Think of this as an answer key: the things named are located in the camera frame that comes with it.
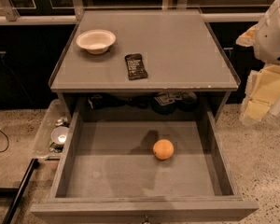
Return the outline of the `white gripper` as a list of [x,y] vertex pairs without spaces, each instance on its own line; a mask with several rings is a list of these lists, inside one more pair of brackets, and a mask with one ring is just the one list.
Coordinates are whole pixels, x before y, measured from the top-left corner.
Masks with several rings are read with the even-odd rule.
[[280,113],[280,0],[271,4],[257,25],[239,35],[236,44],[253,46],[258,60],[273,63],[258,72],[252,70],[246,82],[239,119],[244,125],[254,125],[267,114]]

